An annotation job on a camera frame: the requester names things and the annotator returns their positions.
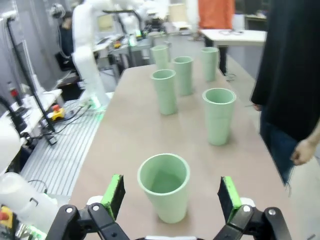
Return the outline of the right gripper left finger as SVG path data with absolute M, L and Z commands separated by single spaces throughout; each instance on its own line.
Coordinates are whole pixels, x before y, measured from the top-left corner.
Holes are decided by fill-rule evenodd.
M 66 204 L 59 208 L 47 233 L 47 240 L 83 240 L 96 233 L 102 240 L 128 240 L 129 237 L 116 223 L 126 190 L 120 174 L 111 181 L 99 202 L 78 209 Z

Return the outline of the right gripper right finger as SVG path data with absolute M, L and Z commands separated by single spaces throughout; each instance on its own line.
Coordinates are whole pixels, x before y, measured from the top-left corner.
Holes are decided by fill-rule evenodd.
M 216 240 L 239 240 L 244 235 L 255 240 L 291 240 L 291 234 L 281 210 L 268 207 L 264 211 L 243 203 L 230 176 L 220 178 L 217 192 L 225 225 Z

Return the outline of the person's left hand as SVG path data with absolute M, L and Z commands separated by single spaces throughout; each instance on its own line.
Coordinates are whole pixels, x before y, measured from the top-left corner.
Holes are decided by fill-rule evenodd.
M 317 145 L 309 139 L 300 141 L 291 155 L 293 164 L 300 166 L 308 163 L 314 156 L 316 147 Z

